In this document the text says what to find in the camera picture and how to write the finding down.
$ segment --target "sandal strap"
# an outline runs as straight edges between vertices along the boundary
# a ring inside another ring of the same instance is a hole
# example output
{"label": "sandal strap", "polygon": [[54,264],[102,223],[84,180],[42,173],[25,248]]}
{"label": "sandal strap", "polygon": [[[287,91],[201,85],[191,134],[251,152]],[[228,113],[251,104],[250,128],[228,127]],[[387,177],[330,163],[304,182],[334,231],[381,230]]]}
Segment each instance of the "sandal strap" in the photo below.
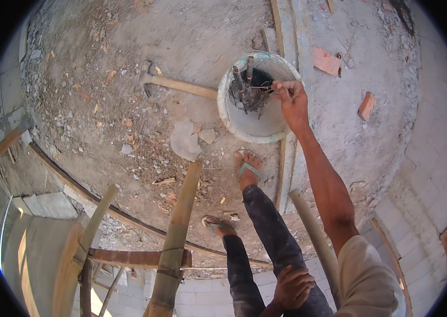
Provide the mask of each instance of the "sandal strap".
{"label": "sandal strap", "polygon": [[249,170],[254,172],[259,178],[262,178],[262,174],[256,168],[254,168],[253,166],[251,166],[250,164],[248,164],[246,162],[243,162],[243,164],[241,165],[241,168],[239,169],[239,172],[238,172],[239,179],[241,179],[241,175],[245,171],[245,168],[248,168]]}

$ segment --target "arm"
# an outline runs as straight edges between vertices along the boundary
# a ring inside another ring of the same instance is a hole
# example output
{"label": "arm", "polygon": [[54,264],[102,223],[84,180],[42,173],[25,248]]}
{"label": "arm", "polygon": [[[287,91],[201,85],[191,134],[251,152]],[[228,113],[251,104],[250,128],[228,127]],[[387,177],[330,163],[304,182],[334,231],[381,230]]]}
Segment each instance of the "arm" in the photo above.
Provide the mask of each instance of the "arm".
{"label": "arm", "polygon": [[274,81],[272,88],[277,92],[275,98],[282,102],[285,120],[303,148],[317,209],[338,256],[341,247],[359,234],[354,224],[354,205],[310,128],[308,97],[303,84]]}

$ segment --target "brick fragment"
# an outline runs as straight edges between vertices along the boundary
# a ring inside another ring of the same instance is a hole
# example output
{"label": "brick fragment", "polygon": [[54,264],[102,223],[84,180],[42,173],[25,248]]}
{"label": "brick fragment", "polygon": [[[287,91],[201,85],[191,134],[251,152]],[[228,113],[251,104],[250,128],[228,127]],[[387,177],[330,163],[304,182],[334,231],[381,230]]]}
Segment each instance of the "brick fragment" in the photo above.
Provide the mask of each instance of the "brick fragment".
{"label": "brick fragment", "polygon": [[366,92],[366,96],[364,96],[364,99],[362,100],[361,106],[359,107],[359,111],[357,114],[359,117],[364,120],[368,121],[369,114],[372,112],[373,107],[375,106],[375,96],[371,92]]}
{"label": "brick fragment", "polygon": [[313,47],[312,57],[313,66],[333,76],[338,76],[338,69],[341,65],[339,58],[331,56],[329,52],[320,47]]}

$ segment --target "bucket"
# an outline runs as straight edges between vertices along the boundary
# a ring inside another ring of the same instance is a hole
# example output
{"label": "bucket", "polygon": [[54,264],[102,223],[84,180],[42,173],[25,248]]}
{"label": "bucket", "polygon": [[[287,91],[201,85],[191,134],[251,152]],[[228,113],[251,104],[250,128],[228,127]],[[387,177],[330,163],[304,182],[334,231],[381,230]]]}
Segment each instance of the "bucket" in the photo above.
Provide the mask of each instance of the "bucket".
{"label": "bucket", "polygon": [[246,72],[248,56],[254,57],[253,67],[269,74],[273,80],[299,80],[301,76],[296,69],[282,57],[267,52],[246,52],[224,74],[218,86],[217,105],[220,118],[225,127],[238,139],[250,143],[271,143],[283,139],[290,132],[283,118],[281,103],[272,94],[259,114],[245,112],[236,107],[229,87],[234,81],[233,67]]}

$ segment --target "hand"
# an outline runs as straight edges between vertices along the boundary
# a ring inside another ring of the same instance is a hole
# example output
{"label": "hand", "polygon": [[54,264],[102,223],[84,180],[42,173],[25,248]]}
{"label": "hand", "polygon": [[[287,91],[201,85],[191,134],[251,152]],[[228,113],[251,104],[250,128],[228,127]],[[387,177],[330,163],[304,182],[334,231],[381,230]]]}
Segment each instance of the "hand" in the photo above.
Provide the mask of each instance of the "hand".
{"label": "hand", "polygon": [[274,97],[282,102],[282,113],[290,130],[298,135],[309,128],[308,96],[300,81],[273,81]]}
{"label": "hand", "polygon": [[310,289],[315,287],[315,278],[308,274],[308,269],[299,269],[294,272],[292,265],[287,266],[278,275],[275,295],[271,304],[283,310],[292,310],[301,307],[308,299]]}

